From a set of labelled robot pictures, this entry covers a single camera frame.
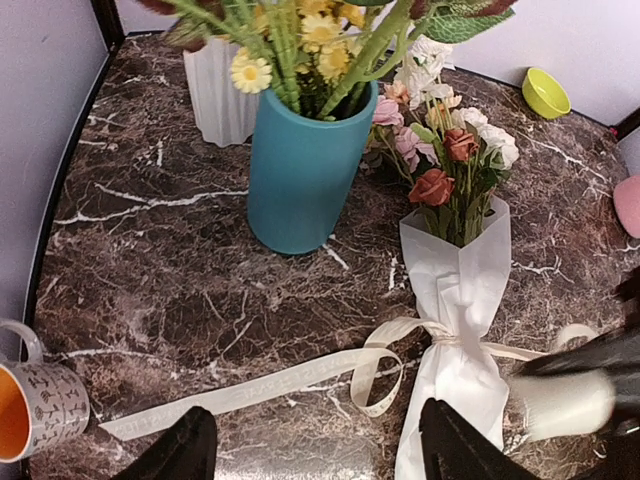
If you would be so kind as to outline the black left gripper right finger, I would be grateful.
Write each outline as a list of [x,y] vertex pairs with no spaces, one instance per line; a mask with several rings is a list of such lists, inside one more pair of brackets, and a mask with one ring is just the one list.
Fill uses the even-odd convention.
[[504,455],[445,401],[429,398],[425,402],[419,432],[428,480],[537,479]]

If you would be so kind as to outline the cream printed ribbon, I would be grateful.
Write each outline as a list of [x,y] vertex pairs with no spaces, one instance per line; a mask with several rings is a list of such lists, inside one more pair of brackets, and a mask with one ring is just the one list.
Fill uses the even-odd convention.
[[454,336],[438,322],[397,317],[374,330],[362,348],[335,352],[241,384],[188,396],[101,423],[99,427],[120,441],[129,441],[168,429],[193,407],[201,407],[212,415],[229,413],[300,391],[347,372],[352,374],[352,402],[362,413],[376,418],[390,408],[401,385],[397,381],[385,397],[370,405],[368,399],[378,364],[383,358],[398,361],[399,357],[387,346],[417,328],[429,333],[433,345],[464,343],[462,336]]

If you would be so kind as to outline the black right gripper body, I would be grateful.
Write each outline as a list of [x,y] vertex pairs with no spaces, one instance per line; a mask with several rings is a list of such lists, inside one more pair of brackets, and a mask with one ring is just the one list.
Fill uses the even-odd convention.
[[570,351],[527,362],[511,380],[530,440],[587,435],[639,421],[639,270],[615,289],[625,324]]

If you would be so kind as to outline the white paper bouquet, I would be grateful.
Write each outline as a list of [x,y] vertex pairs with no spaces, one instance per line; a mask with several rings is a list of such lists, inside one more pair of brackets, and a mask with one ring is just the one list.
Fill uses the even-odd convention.
[[419,324],[430,332],[396,455],[399,479],[426,471],[419,417],[443,400],[501,446],[508,387],[480,340],[511,270],[508,205],[495,190],[519,158],[515,139],[443,82],[452,46],[427,37],[409,48],[378,98],[362,165],[394,167],[413,211],[400,223],[401,249]]

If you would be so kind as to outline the large mixed flower arrangement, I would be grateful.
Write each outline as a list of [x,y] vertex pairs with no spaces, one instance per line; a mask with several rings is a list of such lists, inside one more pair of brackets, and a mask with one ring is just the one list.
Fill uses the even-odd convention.
[[395,67],[420,36],[465,42],[512,17],[509,1],[145,1],[176,23],[169,44],[195,53],[218,37],[238,46],[230,65],[245,94],[272,91],[322,121],[353,115],[366,83]]

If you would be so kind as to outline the lime green bowl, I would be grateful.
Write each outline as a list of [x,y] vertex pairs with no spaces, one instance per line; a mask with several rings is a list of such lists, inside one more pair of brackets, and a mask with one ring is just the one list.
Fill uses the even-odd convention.
[[527,70],[522,94],[527,105],[539,116],[553,120],[571,112],[571,102],[564,88],[544,70]]

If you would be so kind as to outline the teal cylindrical vase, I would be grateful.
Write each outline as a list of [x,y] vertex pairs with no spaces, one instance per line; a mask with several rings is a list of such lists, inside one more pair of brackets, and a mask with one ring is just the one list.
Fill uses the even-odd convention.
[[325,122],[293,113],[271,90],[260,95],[247,215],[263,245],[282,254],[306,254],[333,233],[365,149],[377,98],[373,81],[353,116]]

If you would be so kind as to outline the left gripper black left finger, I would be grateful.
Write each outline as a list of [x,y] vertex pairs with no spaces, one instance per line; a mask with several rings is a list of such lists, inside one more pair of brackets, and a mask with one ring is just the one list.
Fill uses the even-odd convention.
[[215,417],[202,407],[192,407],[113,479],[212,480],[217,433]]

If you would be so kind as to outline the white ribbed vase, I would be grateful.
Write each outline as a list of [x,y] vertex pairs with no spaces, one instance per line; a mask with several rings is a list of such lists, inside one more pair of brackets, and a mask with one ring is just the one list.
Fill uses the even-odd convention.
[[196,126],[205,142],[218,147],[245,143],[256,125],[259,96],[236,89],[230,75],[238,50],[211,37],[199,51],[183,52]]

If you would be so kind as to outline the black left frame post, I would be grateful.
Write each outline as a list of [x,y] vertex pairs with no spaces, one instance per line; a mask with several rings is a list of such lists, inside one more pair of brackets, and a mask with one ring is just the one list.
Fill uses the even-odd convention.
[[116,1],[91,0],[91,6],[107,50],[114,52],[122,45],[125,39]]

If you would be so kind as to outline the pink tall vase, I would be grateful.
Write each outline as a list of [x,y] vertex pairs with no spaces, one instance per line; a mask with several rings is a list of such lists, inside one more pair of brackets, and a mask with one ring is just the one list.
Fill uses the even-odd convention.
[[621,181],[613,191],[616,215],[624,230],[635,239],[640,238],[640,176]]

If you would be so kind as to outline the patterned mug orange inside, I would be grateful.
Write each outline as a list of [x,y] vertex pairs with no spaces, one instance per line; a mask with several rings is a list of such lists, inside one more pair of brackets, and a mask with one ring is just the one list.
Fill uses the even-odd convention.
[[9,319],[1,327],[17,334],[27,351],[24,361],[1,361],[1,462],[10,464],[81,435],[90,401],[77,374],[44,361],[30,327]]

